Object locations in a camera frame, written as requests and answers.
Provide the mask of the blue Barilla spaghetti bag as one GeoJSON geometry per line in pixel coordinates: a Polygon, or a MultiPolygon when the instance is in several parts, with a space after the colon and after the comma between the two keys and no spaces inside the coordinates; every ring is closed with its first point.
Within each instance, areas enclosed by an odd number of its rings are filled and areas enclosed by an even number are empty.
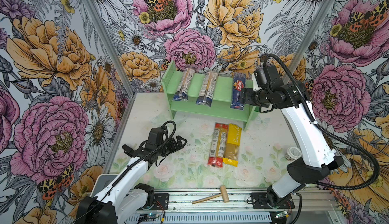
{"type": "Polygon", "coordinates": [[[245,88],[246,77],[242,73],[234,73],[231,108],[243,110],[244,104],[241,103],[242,90],[245,88]]]}

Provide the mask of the red-ended clear spaghetti bag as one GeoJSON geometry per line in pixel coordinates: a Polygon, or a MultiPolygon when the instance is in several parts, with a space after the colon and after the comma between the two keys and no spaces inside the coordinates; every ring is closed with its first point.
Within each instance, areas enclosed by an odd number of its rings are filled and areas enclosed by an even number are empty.
{"type": "Polygon", "coordinates": [[[226,124],[215,124],[211,142],[211,149],[208,158],[208,165],[217,168],[223,167],[223,157],[225,152],[228,129],[229,126],[226,124]]]}

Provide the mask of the clear spaghetti bag dark end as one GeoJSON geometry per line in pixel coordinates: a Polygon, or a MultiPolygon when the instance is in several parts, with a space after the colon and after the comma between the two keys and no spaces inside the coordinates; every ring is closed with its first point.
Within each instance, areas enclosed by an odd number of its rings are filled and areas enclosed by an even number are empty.
{"type": "Polygon", "coordinates": [[[177,87],[177,90],[173,96],[174,101],[187,101],[188,100],[188,90],[190,87],[190,83],[192,81],[192,78],[194,74],[196,73],[196,70],[194,67],[188,67],[183,71],[180,83],[177,87]]]}

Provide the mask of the yellow spaghetti bag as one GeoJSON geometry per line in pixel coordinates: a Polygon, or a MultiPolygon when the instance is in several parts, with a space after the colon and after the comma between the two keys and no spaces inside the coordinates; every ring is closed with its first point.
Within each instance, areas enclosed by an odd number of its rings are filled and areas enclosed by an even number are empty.
{"type": "Polygon", "coordinates": [[[235,124],[229,124],[227,140],[225,144],[224,158],[223,158],[223,162],[225,164],[238,167],[241,134],[242,134],[241,127],[235,124]]]}

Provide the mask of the clear spaghetti bag white label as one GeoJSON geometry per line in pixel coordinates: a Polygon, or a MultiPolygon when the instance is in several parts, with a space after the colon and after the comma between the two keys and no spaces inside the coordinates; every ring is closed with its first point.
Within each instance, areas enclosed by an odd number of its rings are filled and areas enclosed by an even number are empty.
{"type": "Polygon", "coordinates": [[[206,105],[211,107],[217,78],[217,72],[207,72],[197,97],[196,105],[206,105]]]}

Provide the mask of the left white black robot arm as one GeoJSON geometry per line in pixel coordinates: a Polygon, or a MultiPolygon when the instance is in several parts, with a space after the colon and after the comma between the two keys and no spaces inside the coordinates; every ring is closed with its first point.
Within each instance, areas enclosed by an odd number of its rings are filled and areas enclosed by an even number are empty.
{"type": "Polygon", "coordinates": [[[78,207],[75,224],[123,224],[136,211],[157,205],[155,189],[138,180],[158,163],[159,157],[182,150],[187,140],[169,133],[167,125],[152,128],[138,149],[123,145],[131,157],[128,165],[100,192],[85,197],[78,207]]]}

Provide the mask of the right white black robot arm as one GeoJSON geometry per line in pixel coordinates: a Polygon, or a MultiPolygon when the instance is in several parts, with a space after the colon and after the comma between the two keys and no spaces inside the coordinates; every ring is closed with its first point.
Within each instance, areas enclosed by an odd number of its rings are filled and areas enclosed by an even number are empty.
{"type": "Polygon", "coordinates": [[[241,102],[260,113],[280,109],[302,156],[288,164],[287,172],[267,189],[265,201],[278,208],[285,198],[304,186],[324,179],[343,159],[330,149],[311,113],[306,87],[300,82],[284,84],[275,66],[258,68],[252,75],[253,87],[245,88],[241,102]]]}

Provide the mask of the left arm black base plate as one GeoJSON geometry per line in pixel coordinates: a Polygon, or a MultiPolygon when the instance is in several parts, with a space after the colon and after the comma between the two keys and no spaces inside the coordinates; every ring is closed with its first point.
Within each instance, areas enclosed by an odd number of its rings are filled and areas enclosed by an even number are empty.
{"type": "Polygon", "coordinates": [[[169,197],[167,193],[156,193],[147,197],[146,204],[139,210],[167,210],[169,206],[169,197]]]}

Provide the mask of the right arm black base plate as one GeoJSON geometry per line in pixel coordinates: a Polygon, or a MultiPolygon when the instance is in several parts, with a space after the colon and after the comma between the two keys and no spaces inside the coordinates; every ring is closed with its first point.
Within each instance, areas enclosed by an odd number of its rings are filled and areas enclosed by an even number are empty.
{"type": "Polygon", "coordinates": [[[291,195],[279,198],[270,193],[254,192],[250,194],[248,202],[252,204],[253,209],[294,209],[295,204],[291,195]]]}

